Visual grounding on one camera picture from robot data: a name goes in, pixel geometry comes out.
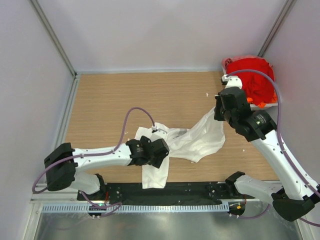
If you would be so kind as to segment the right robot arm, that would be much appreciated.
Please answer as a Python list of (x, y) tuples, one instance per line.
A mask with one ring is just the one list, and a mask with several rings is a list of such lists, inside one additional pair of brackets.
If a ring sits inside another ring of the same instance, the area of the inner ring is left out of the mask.
[(237, 171), (225, 180), (231, 198), (247, 195), (273, 206), (285, 220), (293, 222), (308, 214), (320, 201), (320, 185), (301, 167), (286, 148), (279, 127), (266, 110), (252, 110), (245, 92), (225, 88), (215, 96), (214, 119), (225, 121), (265, 157), (280, 180), (268, 183)]

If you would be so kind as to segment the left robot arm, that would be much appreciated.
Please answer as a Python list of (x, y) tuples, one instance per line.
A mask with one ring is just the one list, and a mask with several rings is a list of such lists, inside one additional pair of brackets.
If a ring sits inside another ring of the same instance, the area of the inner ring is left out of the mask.
[(99, 174), (88, 174), (90, 169), (112, 166), (144, 166), (160, 168), (170, 149), (164, 139), (151, 140), (142, 136), (130, 139), (118, 147), (93, 149), (72, 148), (63, 143), (44, 160), (47, 190), (56, 192), (73, 188), (101, 200), (106, 194)]

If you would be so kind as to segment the white t-shirt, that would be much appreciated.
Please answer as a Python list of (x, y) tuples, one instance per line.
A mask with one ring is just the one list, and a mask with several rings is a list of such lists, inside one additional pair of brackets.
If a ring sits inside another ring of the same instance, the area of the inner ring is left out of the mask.
[[(222, 121), (214, 119), (212, 108), (192, 128), (169, 128), (157, 122), (156, 127), (168, 128), (165, 142), (169, 147), (169, 154), (163, 160), (160, 168), (151, 165), (142, 167), (142, 188), (163, 189), (166, 186), (169, 165), (172, 158), (185, 159), (193, 163), (202, 158), (217, 153), (224, 145), (226, 137)], [(138, 140), (142, 136), (150, 139), (151, 128), (139, 127), (135, 134)]]

